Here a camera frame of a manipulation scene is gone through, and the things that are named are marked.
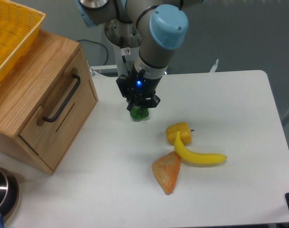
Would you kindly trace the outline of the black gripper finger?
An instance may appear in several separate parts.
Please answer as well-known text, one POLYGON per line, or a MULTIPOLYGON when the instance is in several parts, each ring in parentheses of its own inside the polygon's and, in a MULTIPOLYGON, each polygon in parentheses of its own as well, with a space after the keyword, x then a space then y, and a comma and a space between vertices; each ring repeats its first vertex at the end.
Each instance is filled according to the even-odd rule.
POLYGON ((137 96, 137 106, 140 108, 155 108, 161 99, 155 94, 139 94, 137 96))
POLYGON ((125 98, 128 103, 126 109, 129 112, 131 112, 135 107, 136 101, 136 94, 135 94, 136 80, 126 75, 120 75, 117 78, 116 83, 118 85, 122 97, 125 98))

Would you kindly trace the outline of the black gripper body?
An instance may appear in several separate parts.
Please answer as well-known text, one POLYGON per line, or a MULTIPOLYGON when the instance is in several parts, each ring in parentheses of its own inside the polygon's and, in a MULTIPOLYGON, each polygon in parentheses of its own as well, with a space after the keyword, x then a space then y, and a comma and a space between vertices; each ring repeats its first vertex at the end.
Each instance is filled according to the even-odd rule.
POLYGON ((134 66, 132 67, 127 78, 128 91, 126 97, 128 100, 143 100, 155 95, 161 77, 149 79, 145 77, 145 73, 145 70, 137 71, 134 66))

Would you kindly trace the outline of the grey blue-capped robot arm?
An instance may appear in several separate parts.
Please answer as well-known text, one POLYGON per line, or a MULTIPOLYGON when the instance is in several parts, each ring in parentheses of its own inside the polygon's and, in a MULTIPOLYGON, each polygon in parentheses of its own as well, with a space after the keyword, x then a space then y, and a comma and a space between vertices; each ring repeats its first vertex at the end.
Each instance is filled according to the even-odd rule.
POLYGON ((189 21, 185 8, 201 4, 201 0, 78 0, 76 5, 87 26, 113 20, 132 25, 140 35, 138 55, 128 75, 116 80, 128 103, 128 111, 155 108, 160 98, 156 87, 182 45, 189 21))

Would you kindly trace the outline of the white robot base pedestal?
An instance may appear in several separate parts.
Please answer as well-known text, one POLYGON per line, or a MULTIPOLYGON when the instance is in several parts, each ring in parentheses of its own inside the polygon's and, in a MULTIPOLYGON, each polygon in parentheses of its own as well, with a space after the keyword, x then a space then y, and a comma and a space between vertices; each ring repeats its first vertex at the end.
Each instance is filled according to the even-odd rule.
POLYGON ((134 24, 114 19, 105 24, 105 36, 113 45, 118 75, 129 75, 142 41, 134 24))

